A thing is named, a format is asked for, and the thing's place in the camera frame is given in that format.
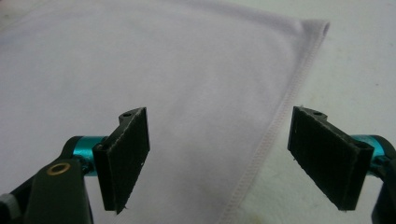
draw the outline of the white surface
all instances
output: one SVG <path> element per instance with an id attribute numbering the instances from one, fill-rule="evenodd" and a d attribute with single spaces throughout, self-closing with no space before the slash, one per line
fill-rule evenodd
<path id="1" fill-rule="evenodd" d="M 104 212 L 87 178 L 98 224 L 215 223 L 223 211 L 227 223 L 327 30 L 203 1 L 40 5 L 2 23 L 1 190 L 55 158 L 60 139 L 109 134 L 146 106 L 151 151 L 129 210 Z"/>
<path id="2" fill-rule="evenodd" d="M 375 133 L 396 145 L 394 1 L 234 1 L 331 27 L 295 104 L 316 109 L 346 133 Z M 381 181 L 366 177 L 356 211 L 337 211 L 286 150 L 290 119 L 240 206 L 238 223 L 371 223 Z"/>

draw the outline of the black rubber pad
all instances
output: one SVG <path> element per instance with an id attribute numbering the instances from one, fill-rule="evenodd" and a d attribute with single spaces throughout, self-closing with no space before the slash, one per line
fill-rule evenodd
<path id="1" fill-rule="evenodd" d="M 119 214 L 131 195 L 149 153 L 146 108 L 123 113 L 120 126 L 93 149 L 106 210 Z"/>
<path id="2" fill-rule="evenodd" d="M 339 210 L 354 210 L 374 149 L 311 109 L 293 109 L 288 149 Z"/>

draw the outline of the white cloth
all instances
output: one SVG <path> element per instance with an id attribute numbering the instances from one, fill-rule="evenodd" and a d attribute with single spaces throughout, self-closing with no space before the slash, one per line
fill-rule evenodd
<path id="1" fill-rule="evenodd" d="M 327 27 L 219 2 L 48 1 L 0 33 L 0 192 L 146 106 L 128 209 L 105 212 L 86 178 L 95 223 L 231 221 Z"/>

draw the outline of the white background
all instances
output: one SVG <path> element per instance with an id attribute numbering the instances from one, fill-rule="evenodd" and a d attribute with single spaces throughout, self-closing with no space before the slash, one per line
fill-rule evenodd
<path id="1" fill-rule="evenodd" d="M 295 96 L 346 133 L 375 133 L 396 144 L 396 3 L 391 0 L 226 0 L 300 19 L 327 19 L 331 28 Z M 0 30 L 45 0 L 2 1 Z M 290 117 L 259 171 L 238 223 L 371 223 L 381 181 L 367 177 L 356 211 L 339 212 L 286 150 Z"/>

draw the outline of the teal metal part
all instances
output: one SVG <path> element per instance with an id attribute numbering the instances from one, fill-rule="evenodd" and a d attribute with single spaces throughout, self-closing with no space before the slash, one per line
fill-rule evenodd
<path id="1" fill-rule="evenodd" d="M 104 136 L 83 136 L 76 144 L 73 156 L 81 161 L 87 176 L 97 176 L 92 149 L 98 143 L 101 143 L 104 138 Z"/>
<path id="2" fill-rule="evenodd" d="M 367 143 L 374 148 L 372 161 L 376 157 L 385 155 L 384 148 L 382 148 L 381 144 L 371 135 L 351 135 L 351 137 L 360 142 Z"/>
<path id="3" fill-rule="evenodd" d="M 378 174 L 376 174 L 375 171 L 380 169 L 384 163 L 389 160 L 389 158 L 387 158 L 385 155 L 382 145 L 371 135 L 351 135 L 351 137 L 360 142 L 367 143 L 374 148 L 373 156 L 370 162 L 370 169 L 367 174 L 378 177 Z"/>

